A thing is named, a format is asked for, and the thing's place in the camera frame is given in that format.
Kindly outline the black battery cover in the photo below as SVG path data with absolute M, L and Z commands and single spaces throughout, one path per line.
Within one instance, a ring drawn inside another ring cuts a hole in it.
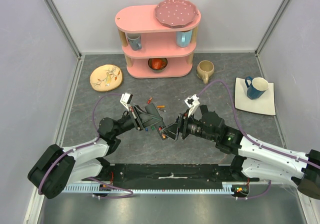
M 207 105 L 205 105 L 205 104 L 200 105 L 199 108 L 200 108 L 200 112 L 202 115 L 204 115 L 205 113 L 207 113 L 209 111 Z

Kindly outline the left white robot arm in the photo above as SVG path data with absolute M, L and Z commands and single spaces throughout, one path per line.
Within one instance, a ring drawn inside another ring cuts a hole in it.
M 109 162 L 104 157 L 118 148 L 117 137 L 127 131 L 142 131 L 147 127 L 156 129 L 165 126 L 154 104 L 148 104 L 144 110 L 133 105 L 118 120 L 104 117 L 99 122 L 98 136 L 78 145 L 62 148 L 50 145 L 29 171 L 28 180 L 38 189 L 40 195 L 53 199 L 67 185 L 82 179 L 95 177 L 99 181 L 110 175 Z

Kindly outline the red cup in bowl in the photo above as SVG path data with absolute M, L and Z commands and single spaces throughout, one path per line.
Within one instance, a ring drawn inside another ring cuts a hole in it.
M 151 67 L 155 70 L 163 69 L 166 66 L 166 62 L 161 58 L 153 58 L 151 60 Z

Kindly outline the yellow bird painted plate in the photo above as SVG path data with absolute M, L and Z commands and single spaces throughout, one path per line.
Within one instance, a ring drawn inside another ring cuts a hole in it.
M 108 92 L 118 88 L 123 82 L 122 70 L 113 64 L 97 67 L 90 75 L 90 85 L 97 92 Z

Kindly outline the beige ceramic mug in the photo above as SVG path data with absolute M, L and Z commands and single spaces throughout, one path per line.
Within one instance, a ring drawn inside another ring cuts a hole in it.
M 209 60 L 202 60 L 199 62 L 196 68 L 197 77 L 203 81 L 204 84 L 208 84 L 209 79 L 213 76 L 215 71 L 214 64 Z

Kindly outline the pink three-tier shelf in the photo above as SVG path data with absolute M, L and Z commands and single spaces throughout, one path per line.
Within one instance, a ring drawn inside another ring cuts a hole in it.
M 169 28 L 161 25 L 155 17 L 156 5 L 135 5 L 123 8 L 115 15 L 122 50 L 128 73 L 137 79 L 178 78 L 187 75 L 193 67 L 193 57 L 197 45 L 198 26 L 201 14 L 183 28 Z M 187 47 L 176 43 L 176 32 L 191 30 L 191 40 Z M 127 34 L 140 34 L 142 49 L 133 50 Z M 163 71 L 153 71 L 148 61 L 165 58 L 167 66 Z

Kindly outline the grey mug on shelf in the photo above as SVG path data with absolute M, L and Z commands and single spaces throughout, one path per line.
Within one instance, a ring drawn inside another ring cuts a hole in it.
M 133 51 L 139 51 L 142 49 L 141 34 L 140 33 L 128 33 L 127 40 Z

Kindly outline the light blue mug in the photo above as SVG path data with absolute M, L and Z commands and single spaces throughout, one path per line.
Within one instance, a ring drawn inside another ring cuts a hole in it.
M 193 30 L 188 31 L 177 31 L 176 32 L 176 44 L 181 47 L 185 48 L 191 42 Z

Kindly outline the dark blue mug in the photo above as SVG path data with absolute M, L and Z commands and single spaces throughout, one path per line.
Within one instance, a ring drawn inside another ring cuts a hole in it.
M 247 87 L 246 95 L 249 99 L 258 99 L 269 89 L 269 83 L 262 77 L 252 78 L 247 76 L 244 79 L 245 85 Z

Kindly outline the white square plate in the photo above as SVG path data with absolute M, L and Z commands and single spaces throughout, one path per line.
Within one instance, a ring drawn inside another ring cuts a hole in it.
M 274 83 L 268 83 L 268 90 L 258 99 L 250 99 L 247 97 L 247 86 L 245 79 L 236 77 L 234 88 L 234 106 L 236 109 L 255 114 L 275 116 L 275 94 Z

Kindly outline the pink dotted plate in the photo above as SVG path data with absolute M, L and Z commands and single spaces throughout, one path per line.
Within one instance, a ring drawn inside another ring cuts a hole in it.
M 168 28 L 184 28 L 199 15 L 195 4 L 189 0 L 164 0 L 154 9 L 157 21 Z

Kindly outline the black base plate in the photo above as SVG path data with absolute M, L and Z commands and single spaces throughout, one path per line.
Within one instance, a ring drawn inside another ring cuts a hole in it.
M 214 182 L 257 182 L 258 177 L 246 177 L 240 170 L 233 170 L 229 165 L 219 164 L 139 164 L 116 163 L 102 168 L 98 179 L 128 181 L 142 178 L 159 180 L 160 178 L 209 179 Z

